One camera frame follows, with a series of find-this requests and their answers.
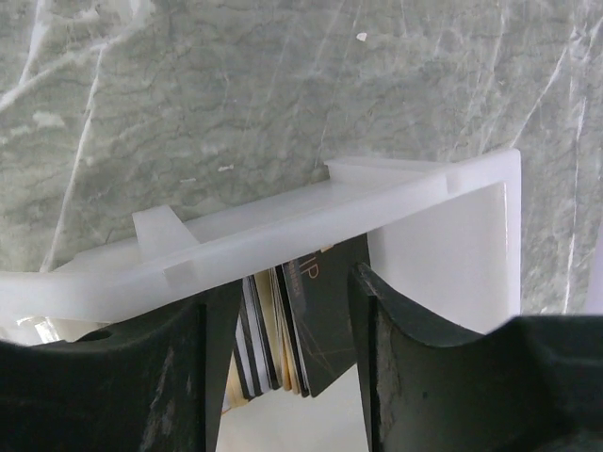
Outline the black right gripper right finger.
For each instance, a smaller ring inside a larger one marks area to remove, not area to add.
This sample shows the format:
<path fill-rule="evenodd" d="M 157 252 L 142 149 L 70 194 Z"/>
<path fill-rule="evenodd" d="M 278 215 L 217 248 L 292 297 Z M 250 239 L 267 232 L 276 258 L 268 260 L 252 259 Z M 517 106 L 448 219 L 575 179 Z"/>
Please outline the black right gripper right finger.
<path fill-rule="evenodd" d="M 372 451 L 598 451 L 602 319 L 521 315 L 481 334 L 350 270 Z"/>

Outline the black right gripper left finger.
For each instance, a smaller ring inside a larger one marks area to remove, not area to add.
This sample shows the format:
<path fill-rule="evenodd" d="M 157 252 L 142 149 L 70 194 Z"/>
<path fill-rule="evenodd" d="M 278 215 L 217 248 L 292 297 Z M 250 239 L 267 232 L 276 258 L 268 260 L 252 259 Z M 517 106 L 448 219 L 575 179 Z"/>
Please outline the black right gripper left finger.
<path fill-rule="evenodd" d="M 229 282 L 71 343 L 3 343 L 2 449 L 214 450 L 241 298 Z"/>

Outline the white card tray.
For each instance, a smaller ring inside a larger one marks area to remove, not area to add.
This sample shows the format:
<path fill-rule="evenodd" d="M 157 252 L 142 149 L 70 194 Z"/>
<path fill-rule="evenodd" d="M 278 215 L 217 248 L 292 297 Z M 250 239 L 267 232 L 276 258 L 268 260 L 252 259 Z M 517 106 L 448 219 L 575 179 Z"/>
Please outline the white card tray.
<path fill-rule="evenodd" d="M 136 234 L 49 273 L 1 276 L 1 346 L 74 342 L 109 325 L 361 234 L 375 272 L 473 331 L 520 310 L 521 163 L 516 150 L 456 164 L 343 157 L 326 181 L 189 222 L 137 212 Z M 220 414 L 212 451 L 364 451 L 348 370 L 322 395 L 283 392 Z"/>

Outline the black gold VIP card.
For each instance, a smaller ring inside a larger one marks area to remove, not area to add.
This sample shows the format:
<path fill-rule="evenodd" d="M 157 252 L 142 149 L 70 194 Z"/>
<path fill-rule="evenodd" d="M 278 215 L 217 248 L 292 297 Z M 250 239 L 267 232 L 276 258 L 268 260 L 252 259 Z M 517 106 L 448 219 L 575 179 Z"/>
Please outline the black gold VIP card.
<path fill-rule="evenodd" d="M 348 273 L 353 265 L 369 262 L 367 237 L 361 234 L 274 268 L 285 349 L 302 396 L 318 396 L 356 363 Z"/>

